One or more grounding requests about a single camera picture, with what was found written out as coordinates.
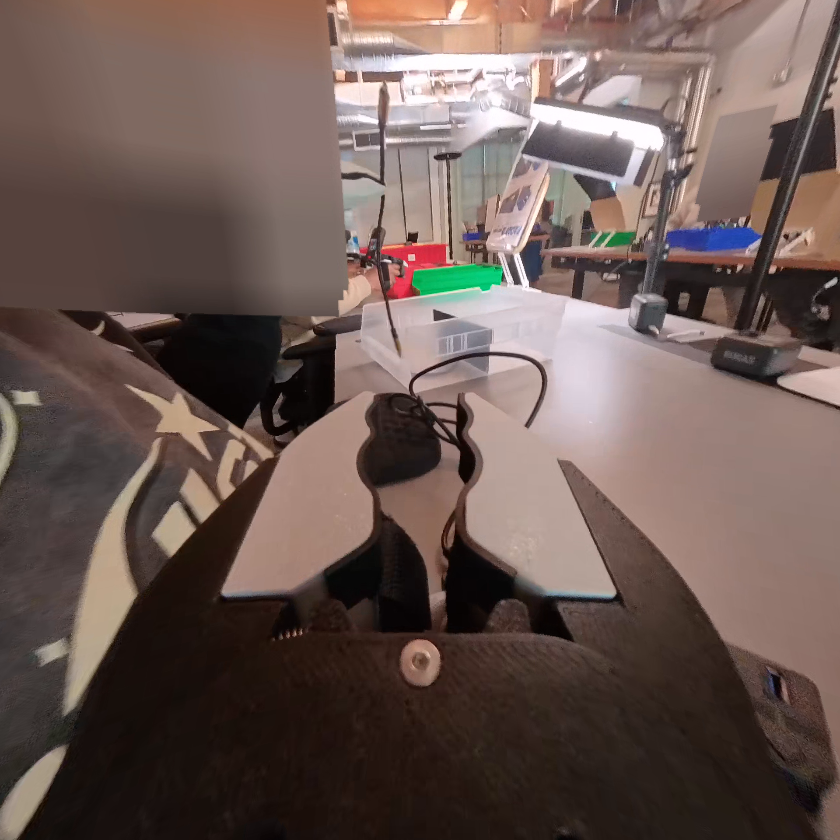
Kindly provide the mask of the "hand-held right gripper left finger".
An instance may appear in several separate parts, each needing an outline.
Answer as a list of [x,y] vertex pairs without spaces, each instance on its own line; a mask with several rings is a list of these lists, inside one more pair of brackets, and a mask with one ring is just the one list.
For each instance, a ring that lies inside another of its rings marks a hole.
[[333,409],[281,453],[220,595],[300,600],[368,545],[377,499],[362,478],[372,392]]

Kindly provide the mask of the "black usb hub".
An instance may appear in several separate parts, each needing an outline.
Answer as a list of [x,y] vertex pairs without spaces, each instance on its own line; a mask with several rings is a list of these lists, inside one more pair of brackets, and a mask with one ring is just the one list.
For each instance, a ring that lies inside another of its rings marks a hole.
[[409,395],[376,395],[371,420],[373,438],[364,451],[363,465],[374,487],[414,480],[439,465],[441,441]]

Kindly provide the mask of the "clear plastic storage bin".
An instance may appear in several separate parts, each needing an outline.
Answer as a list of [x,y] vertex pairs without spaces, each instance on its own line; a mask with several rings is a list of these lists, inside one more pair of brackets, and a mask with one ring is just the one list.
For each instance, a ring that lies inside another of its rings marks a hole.
[[415,391],[422,392],[528,365],[497,355],[454,362],[464,354],[515,353],[548,363],[558,345],[566,302],[566,297],[516,286],[396,300],[390,310],[401,353],[395,349],[385,304],[367,304],[360,344],[403,386],[426,368],[445,362],[416,380]]

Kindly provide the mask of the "dark desk mat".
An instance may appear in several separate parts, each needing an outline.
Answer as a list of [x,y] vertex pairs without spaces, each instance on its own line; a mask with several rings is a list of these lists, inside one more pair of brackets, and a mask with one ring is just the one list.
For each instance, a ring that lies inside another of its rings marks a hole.
[[[615,325],[615,324],[602,324],[600,325],[600,329],[608,331],[609,333],[613,333],[615,335],[621,336],[625,339],[634,341],[636,343],[641,343],[647,347],[653,348],[654,350],[660,350],[667,354],[672,354],[678,356],[680,358],[686,359],[688,361],[697,362],[699,364],[704,364],[705,366],[711,366],[711,356],[712,351],[717,344],[718,338],[706,338],[706,339],[698,339],[696,341],[690,341],[687,343],[681,342],[674,342],[670,340],[662,340],[657,338],[652,338],[649,336],[645,336],[642,333],[634,331],[627,325]],[[793,365],[791,371],[788,371],[790,375],[797,375],[800,373],[806,373],[809,371],[821,371],[828,367],[828,365],[820,364],[816,362],[811,362],[808,360],[803,359],[800,357]],[[769,385],[769,386],[780,386],[777,385],[779,378],[783,375],[787,374],[777,374],[771,377],[765,378],[758,378],[754,375],[750,374],[738,374],[733,371],[725,370],[724,372],[732,374],[732,375],[740,375],[742,378],[746,378],[748,381],[757,382],[762,385]]]

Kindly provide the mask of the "green storage bin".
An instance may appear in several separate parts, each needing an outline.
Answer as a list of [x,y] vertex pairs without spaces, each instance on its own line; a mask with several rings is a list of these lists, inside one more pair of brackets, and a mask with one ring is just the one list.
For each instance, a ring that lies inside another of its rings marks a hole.
[[498,265],[448,265],[417,268],[412,288],[418,296],[478,289],[488,291],[502,284],[503,270]]

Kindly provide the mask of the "person's printed dark sweatshirt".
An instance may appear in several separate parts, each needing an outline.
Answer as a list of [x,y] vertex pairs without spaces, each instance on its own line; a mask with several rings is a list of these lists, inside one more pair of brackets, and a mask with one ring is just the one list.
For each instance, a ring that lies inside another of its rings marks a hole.
[[2,838],[63,764],[137,597],[275,452],[105,313],[2,308]]

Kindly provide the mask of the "grey rectangular case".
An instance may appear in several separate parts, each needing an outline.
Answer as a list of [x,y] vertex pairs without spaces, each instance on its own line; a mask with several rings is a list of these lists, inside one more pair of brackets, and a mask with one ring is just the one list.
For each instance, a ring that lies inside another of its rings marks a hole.
[[800,357],[802,342],[767,333],[730,332],[710,352],[710,364],[753,379],[767,380],[789,373]]

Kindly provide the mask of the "red storage bin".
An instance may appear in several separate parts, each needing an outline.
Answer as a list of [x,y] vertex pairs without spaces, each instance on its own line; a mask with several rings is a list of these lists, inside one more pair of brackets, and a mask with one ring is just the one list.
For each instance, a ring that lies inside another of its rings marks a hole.
[[396,269],[392,268],[393,287],[388,293],[389,299],[405,299],[415,296],[413,275],[419,270],[446,267],[447,246],[444,244],[409,244],[386,245],[384,252],[402,258],[406,263],[405,276],[396,278]]

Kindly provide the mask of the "printed sign board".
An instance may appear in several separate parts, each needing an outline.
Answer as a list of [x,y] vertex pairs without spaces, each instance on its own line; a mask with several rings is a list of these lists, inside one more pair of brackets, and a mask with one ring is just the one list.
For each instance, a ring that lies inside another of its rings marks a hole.
[[498,257],[505,284],[529,288],[522,262],[522,251],[532,229],[550,183],[550,166],[519,156],[500,194],[497,213],[486,239],[489,255]]

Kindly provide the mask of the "brown cardboard box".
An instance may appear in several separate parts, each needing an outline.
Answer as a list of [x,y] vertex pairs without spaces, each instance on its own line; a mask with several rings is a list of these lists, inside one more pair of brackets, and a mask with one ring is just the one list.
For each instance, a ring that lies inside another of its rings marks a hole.
[[593,200],[590,214],[595,234],[603,230],[634,230],[635,245],[643,221],[647,193],[646,187],[619,185],[615,195]]

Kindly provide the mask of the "white pad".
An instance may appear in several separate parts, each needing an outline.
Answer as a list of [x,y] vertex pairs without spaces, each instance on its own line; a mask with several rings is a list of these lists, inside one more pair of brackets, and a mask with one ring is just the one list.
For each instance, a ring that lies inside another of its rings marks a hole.
[[787,392],[839,408],[839,366],[784,374],[776,381]]

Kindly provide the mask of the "wooden table with black legs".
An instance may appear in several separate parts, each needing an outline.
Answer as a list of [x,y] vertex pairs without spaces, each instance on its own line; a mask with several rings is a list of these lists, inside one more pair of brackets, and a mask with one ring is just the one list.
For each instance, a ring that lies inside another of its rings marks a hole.
[[[569,246],[549,248],[543,254],[560,267],[573,272],[572,297],[583,298],[587,274],[618,277],[618,307],[628,308],[635,293],[641,290],[647,257],[642,251],[626,248],[590,248]],[[672,248],[659,265],[654,292],[668,301],[668,313],[701,319],[712,288],[748,286],[753,257],[742,251],[696,252]],[[793,280],[813,275],[826,280],[838,276],[837,260],[813,256],[776,258],[768,280]]]

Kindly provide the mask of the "black light stand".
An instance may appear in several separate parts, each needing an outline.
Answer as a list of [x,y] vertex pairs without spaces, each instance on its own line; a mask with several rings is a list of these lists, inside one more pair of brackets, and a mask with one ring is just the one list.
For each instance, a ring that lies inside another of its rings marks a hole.
[[646,268],[641,292],[644,295],[661,296],[662,285],[658,283],[658,272],[665,263],[669,252],[667,242],[667,222],[671,214],[671,207],[677,188],[682,185],[693,168],[693,160],[687,163],[686,156],[691,157],[696,149],[686,146],[686,129],[681,121],[666,119],[663,121],[665,169],[660,179],[657,213],[654,221],[653,234],[648,243],[646,253]]

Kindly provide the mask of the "dark grey textured device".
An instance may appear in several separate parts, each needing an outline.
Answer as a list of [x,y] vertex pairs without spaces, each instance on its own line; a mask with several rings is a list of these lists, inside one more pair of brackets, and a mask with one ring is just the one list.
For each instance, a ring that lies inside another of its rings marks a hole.
[[728,644],[748,691],[770,757],[796,804],[822,827],[823,807],[837,783],[837,760],[816,683],[745,648]]

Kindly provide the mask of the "black metal pole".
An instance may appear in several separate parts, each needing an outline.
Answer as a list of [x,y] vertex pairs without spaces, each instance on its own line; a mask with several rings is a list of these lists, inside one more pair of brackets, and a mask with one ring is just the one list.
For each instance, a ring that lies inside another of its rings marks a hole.
[[833,16],[826,30],[822,49],[815,64],[802,111],[794,127],[788,150],[780,173],[773,203],[759,244],[758,253],[752,262],[749,282],[744,288],[742,304],[734,323],[735,330],[751,330],[759,308],[763,284],[770,273],[779,247],[784,223],[790,212],[795,191],[802,176],[805,157],[809,151],[816,123],[826,103],[829,89],[835,82],[835,71],[839,57],[839,4],[835,4]]

